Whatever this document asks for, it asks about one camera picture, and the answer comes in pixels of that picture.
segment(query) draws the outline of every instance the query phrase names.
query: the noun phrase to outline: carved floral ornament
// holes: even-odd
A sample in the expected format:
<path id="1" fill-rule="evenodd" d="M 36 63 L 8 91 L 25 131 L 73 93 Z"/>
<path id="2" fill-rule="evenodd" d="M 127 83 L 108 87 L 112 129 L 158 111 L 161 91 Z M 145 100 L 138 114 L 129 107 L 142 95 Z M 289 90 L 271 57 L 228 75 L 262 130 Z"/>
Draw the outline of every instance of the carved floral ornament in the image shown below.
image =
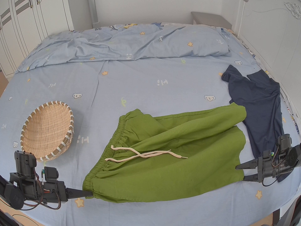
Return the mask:
<path id="1" fill-rule="evenodd" d="M 292 15 L 296 18 L 296 19 L 300 19 L 301 20 L 301 9 L 300 7 L 295 4 L 295 3 L 284 3 L 286 5 L 286 7 L 288 8 L 288 10 L 291 11 Z"/>

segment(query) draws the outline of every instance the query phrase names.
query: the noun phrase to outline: bed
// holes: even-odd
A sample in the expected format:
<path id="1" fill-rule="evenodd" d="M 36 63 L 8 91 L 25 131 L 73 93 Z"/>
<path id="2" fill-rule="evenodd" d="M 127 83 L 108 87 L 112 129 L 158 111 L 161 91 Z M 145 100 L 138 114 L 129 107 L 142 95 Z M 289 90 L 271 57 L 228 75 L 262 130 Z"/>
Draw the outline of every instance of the bed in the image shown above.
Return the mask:
<path id="1" fill-rule="evenodd" d="M 259 4 L 261 1 L 274 7 L 275 12 L 269 19 L 282 21 L 279 12 L 286 14 L 289 21 L 284 23 L 286 26 L 294 24 L 293 30 L 277 29 L 279 33 L 287 32 L 280 36 L 282 40 L 272 40 L 274 34 L 266 32 L 271 30 L 267 21 L 266 28 L 254 29 L 264 19 L 262 13 L 271 11 Z M 300 3 L 300 0 L 289 1 Z M 281 54 L 287 46 L 283 42 L 285 38 L 301 30 L 301 21 L 290 8 L 282 0 L 240 0 L 239 22 L 234 31 L 241 40 L 220 27 L 172 23 L 113 25 L 66 31 L 46 38 L 19 66 L 0 98 L 0 107 L 5 108 L 5 113 L 0 114 L 0 174 L 9 178 L 9 172 L 15 171 L 13 152 L 21 149 L 20 133 L 28 115 L 47 101 L 63 101 L 73 110 L 73 141 L 63 155 L 38 163 L 36 170 L 40 171 L 44 165 L 56 167 L 59 180 L 67 187 L 81 189 L 85 176 L 114 133 L 119 116 L 136 108 L 152 116 L 163 116 L 228 105 L 231 100 L 228 83 L 221 80 L 220 74 L 229 64 L 243 76 L 262 67 L 281 83 L 284 132 L 291 135 L 293 146 L 299 144 L 296 124 L 299 124 L 298 112 L 301 111 L 300 81 L 295 80 L 290 87 L 285 80 L 289 75 L 292 79 L 298 75 L 290 71 L 298 68 L 294 61 L 300 54 L 294 52 L 300 51 L 299 37 L 294 38 L 295 47 L 290 57 Z M 216 49 L 216 44 L 198 46 L 202 39 L 213 40 L 219 47 Z M 272 49 L 264 44 L 268 40 L 274 41 Z M 163 42 L 171 49 L 159 47 L 156 50 L 155 45 L 161 46 Z M 177 43 L 183 47 L 177 49 Z M 273 53 L 280 57 L 271 62 Z M 280 58 L 286 65 L 285 70 L 279 64 Z M 240 153 L 240 161 L 246 162 L 254 157 L 245 125 L 241 122 L 238 127 L 246 136 L 246 145 Z M 246 170 L 244 173 L 256 172 Z M 287 203 L 300 183 L 300 168 L 295 168 L 284 181 L 269 187 L 240 181 L 196 197 L 150 203 L 83 199 L 78 204 L 72 199 L 57 211 L 39 206 L 26 214 L 49 226 L 249 225 Z"/>

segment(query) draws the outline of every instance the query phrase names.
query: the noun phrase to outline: basket rim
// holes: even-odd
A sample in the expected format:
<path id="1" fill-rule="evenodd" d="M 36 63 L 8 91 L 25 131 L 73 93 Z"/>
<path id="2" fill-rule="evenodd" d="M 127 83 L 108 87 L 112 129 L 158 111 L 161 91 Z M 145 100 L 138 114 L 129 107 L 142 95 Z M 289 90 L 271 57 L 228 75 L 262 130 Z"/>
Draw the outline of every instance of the basket rim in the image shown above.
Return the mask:
<path id="1" fill-rule="evenodd" d="M 26 130 L 30 120 L 32 120 L 32 116 L 34 116 L 37 112 L 45 109 L 45 107 L 50 106 L 50 105 L 61 105 L 61 106 L 66 107 L 67 109 L 69 109 L 70 125 L 68 127 L 67 134 L 65 135 L 65 137 L 62 140 L 62 142 L 60 143 L 60 145 L 54 151 L 52 151 L 50 154 L 37 158 L 36 160 L 39 162 L 48 161 L 56 156 L 59 156 L 59 153 L 64 149 L 64 147 L 70 141 L 70 139 L 72 139 L 72 135 L 74 133 L 74 116 L 73 116 L 73 112 L 72 112 L 70 106 L 68 106 L 66 103 L 64 103 L 62 101 L 57 101 L 57 100 L 49 101 L 49 102 L 46 102 L 45 104 L 42 104 L 39 107 L 37 107 L 26 119 L 26 121 L 22 127 L 22 130 L 21 130 L 21 137 L 20 137 L 21 150 L 25 151 L 24 141 L 22 139 L 24 138 L 24 133 L 25 133 L 25 130 Z"/>

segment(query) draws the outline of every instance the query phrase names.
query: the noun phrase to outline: white wardrobe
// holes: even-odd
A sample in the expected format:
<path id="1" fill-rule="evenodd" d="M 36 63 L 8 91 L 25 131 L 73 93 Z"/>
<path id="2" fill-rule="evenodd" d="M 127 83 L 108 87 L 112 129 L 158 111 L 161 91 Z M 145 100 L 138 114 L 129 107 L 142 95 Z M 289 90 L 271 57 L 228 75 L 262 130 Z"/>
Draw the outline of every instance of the white wardrobe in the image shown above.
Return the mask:
<path id="1" fill-rule="evenodd" d="M 0 67 L 12 77 L 48 35 L 91 28 L 88 0 L 0 0 Z"/>

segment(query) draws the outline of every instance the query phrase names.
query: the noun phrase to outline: bamboo basket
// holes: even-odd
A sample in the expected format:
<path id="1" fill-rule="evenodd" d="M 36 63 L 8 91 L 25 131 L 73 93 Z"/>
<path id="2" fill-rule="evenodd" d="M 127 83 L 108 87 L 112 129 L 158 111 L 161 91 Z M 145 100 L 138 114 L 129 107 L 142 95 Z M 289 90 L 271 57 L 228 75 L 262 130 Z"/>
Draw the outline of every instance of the bamboo basket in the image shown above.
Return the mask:
<path id="1" fill-rule="evenodd" d="M 50 101 L 36 108 L 26 119 L 21 131 L 21 149 L 35 155 L 37 161 L 49 161 L 70 146 L 74 116 L 62 101 Z"/>

